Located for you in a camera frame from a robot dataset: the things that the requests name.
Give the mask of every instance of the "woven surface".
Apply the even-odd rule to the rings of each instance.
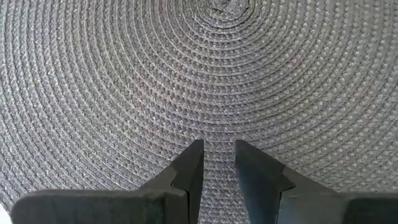
[[[0,3],[0,201],[135,189],[206,139],[201,223],[244,223],[233,141],[398,189],[394,1]]]

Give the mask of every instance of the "spiral weave pattern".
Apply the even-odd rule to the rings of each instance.
[[[136,189],[206,139],[201,223],[246,223],[233,141],[398,189],[398,3],[3,0],[0,201]]]

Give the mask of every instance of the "gray woven placemat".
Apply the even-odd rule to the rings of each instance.
[[[398,188],[394,1],[3,0],[0,201],[135,189],[206,139],[201,223],[244,223],[233,141]]]

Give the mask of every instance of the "round placemat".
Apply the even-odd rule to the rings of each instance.
[[[3,0],[0,201],[136,189],[205,139],[200,223],[246,223],[243,139],[336,190],[398,188],[396,1]]]

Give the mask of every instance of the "woven placemat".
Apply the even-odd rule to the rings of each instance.
[[[396,1],[3,0],[0,201],[136,189],[205,139],[201,223],[245,223],[233,141],[398,188]]]

